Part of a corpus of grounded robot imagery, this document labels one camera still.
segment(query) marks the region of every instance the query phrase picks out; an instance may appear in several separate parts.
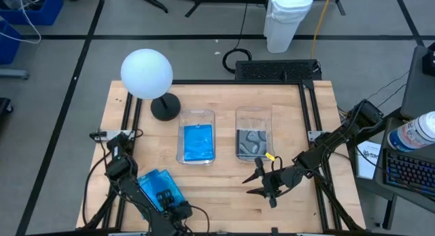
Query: wooden tabletop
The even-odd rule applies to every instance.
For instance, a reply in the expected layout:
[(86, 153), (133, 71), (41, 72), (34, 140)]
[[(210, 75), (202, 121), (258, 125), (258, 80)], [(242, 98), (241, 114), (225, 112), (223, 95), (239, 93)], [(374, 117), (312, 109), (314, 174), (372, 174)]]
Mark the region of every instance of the wooden tabletop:
[[(277, 199), (278, 206), (271, 209), (266, 199), (246, 194), (247, 190), (261, 187), (261, 181), (242, 184), (255, 169), (254, 164), (240, 163), (235, 156), (235, 110), (240, 106), (264, 106), (272, 110), (273, 147), (275, 155), (283, 159), (284, 166), (293, 165), (291, 159), (308, 149), (305, 124), (297, 86), (291, 85), (173, 85), (171, 93), (177, 95), (182, 109), (211, 109), (215, 112), (216, 159), (211, 166), (180, 165), (177, 154), (178, 119), (161, 122), (150, 111), (151, 101), (143, 101), (139, 128), (144, 136), (136, 140), (133, 154), (142, 176), (153, 169), (167, 169), (184, 197), (192, 205), (203, 208), (210, 216), (211, 232), (267, 233), (271, 227), (279, 232), (321, 232), (314, 181), (302, 182), (285, 196)], [(331, 82), (315, 82), (317, 104), (325, 131), (340, 126)], [(102, 129), (119, 130), (127, 91), (119, 81), (113, 81), (101, 123)], [(306, 90), (313, 130), (309, 92)], [(133, 121), (130, 113), (130, 124)], [(347, 155), (344, 146), (337, 152)], [(92, 165), (102, 157), (96, 145)], [(330, 166), (337, 199), (349, 215), (365, 228), (360, 200), (355, 187), (350, 162), (332, 155)], [(94, 171), (87, 196), (86, 217), (89, 220), (107, 196), (109, 182), (104, 176), (104, 165)], [(330, 228), (334, 224), (329, 203), (325, 202)], [(113, 205), (111, 223), (114, 225), (118, 201)], [(77, 226), (82, 226), (79, 216)], [(194, 209), (187, 225), (195, 232), (205, 232), (207, 221), (202, 212)], [(146, 231), (147, 222), (134, 205), (126, 204), (123, 231)]]

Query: blue sponge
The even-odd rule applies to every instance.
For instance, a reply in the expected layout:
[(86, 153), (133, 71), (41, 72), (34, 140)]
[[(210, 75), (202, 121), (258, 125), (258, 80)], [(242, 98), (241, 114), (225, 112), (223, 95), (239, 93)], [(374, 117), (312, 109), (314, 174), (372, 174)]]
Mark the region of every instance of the blue sponge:
[(215, 157), (211, 124), (184, 127), (184, 160), (207, 161)]

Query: black keyboard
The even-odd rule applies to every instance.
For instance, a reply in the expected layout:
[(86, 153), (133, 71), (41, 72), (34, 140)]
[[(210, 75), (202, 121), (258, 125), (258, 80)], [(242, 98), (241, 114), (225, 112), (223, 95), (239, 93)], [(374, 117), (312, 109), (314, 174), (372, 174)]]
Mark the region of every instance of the black keyboard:
[(384, 149), (384, 182), (400, 188), (410, 189), (409, 186), (435, 196), (435, 163), (418, 158), (410, 158), (400, 153)]
[(236, 80), (321, 80), (317, 60), (237, 61)]

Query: black lamp base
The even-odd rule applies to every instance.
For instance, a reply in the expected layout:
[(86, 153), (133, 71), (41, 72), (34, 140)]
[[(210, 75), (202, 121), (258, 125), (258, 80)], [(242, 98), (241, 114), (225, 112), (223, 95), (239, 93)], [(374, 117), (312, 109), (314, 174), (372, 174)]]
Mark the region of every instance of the black lamp base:
[(172, 120), (178, 116), (181, 110), (181, 103), (177, 96), (165, 93), (163, 96), (151, 102), (151, 113), (161, 121)]

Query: desk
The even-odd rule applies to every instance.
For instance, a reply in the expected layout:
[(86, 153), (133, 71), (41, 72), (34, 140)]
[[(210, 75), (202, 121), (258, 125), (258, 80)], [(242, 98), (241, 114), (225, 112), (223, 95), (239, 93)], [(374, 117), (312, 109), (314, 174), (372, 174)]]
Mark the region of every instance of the desk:
[[(402, 121), (396, 120), (394, 118), (390, 118), (387, 121), (387, 127), (384, 132), (383, 141), (381, 145), (381, 151), (379, 153), (377, 166), (383, 167), (384, 157), (383, 157), (383, 149), (387, 148), (389, 150), (392, 150), (388, 144), (387, 136), (390, 131), (393, 131), (394, 129), (400, 127), (403, 125)], [(425, 161), (435, 162), (433, 153), (435, 152), (435, 146), (427, 146), (424, 148), (421, 148), (419, 150), (416, 150), (411, 153), (402, 153), (405, 156), (409, 157), (415, 157), (420, 158)], [(382, 227), (384, 229), (389, 229), (392, 226), (393, 222), (393, 216), (394, 216), (394, 209), (395, 209), (395, 203), (396, 203), (396, 197), (402, 197), (403, 199), (406, 199), (407, 201), (410, 201), (411, 203), (414, 203), (415, 205), (418, 205), (424, 209), (427, 209), (433, 213), (435, 213), (435, 203), (430, 201), (429, 199), (424, 198), (423, 196), (417, 194), (416, 192), (409, 191), (402, 188), (397, 188), (395, 186), (390, 186), (383, 183), (383, 172), (379, 169), (375, 169), (375, 174), (373, 176), (373, 180), (376, 182), (377, 186), (380, 187), (381, 190), (388, 190), (392, 193), (392, 198), (389, 199), (389, 206), (387, 206), (387, 211), (385, 213), (385, 219)]]
[(421, 61), (427, 53), (428, 49), (424, 46), (415, 47), (402, 106), (385, 116), (383, 123), (376, 130), (358, 135), (355, 139), (357, 144), (384, 131), (389, 118), (412, 120), (430, 111), (434, 111), (435, 77), (423, 73), (423, 63)]
[[(273, 145), (275, 154), (291, 165), (301, 151), (308, 148), (302, 116), (298, 86), (295, 85), (173, 85), (183, 109), (212, 109), (215, 112), (216, 160), (208, 167), (180, 165), (175, 160), (177, 152), (178, 120), (160, 122), (150, 112), (151, 101), (143, 101), (139, 128), (144, 136), (136, 140), (134, 159), (139, 166), (139, 176), (152, 169), (168, 169), (185, 198), (210, 216), (211, 232), (267, 233), (271, 227), (285, 232), (321, 232), (321, 223), (313, 180), (304, 179), (286, 196), (278, 198), (275, 209), (258, 195), (246, 191), (260, 186), (260, 180), (242, 184), (253, 172), (254, 164), (240, 163), (235, 156), (235, 110), (239, 106), (265, 106), (272, 109)], [(306, 98), (314, 128), (309, 94)], [(315, 82), (317, 105), (324, 130), (333, 131), (340, 126), (331, 82)], [(119, 129), (125, 106), (126, 89), (119, 81), (111, 83), (107, 104), (101, 123), (102, 129)], [(346, 154), (345, 146), (338, 152)], [(102, 157), (96, 146), (92, 164)], [(350, 216), (365, 228), (360, 200), (355, 186), (350, 162), (331, 156), (330, 166), (337, 199)], [(86, 215), (90, 218), (104, 201), (109, 183), (104, 166), (97, 167), (88, 187)], [(118, 202), (113, 204), (110, 226), (115, 223)], [(334, 226), (329, 205), (326, 206), (330, 228)], [(82, 226), (79, 216), (77, 226)], [(202, 213), (194, 211), (188, 226), (195, 232), (204, 232), (207, 226)], [(126, 204), (122, 231), (146, 231), (134, 205)]]

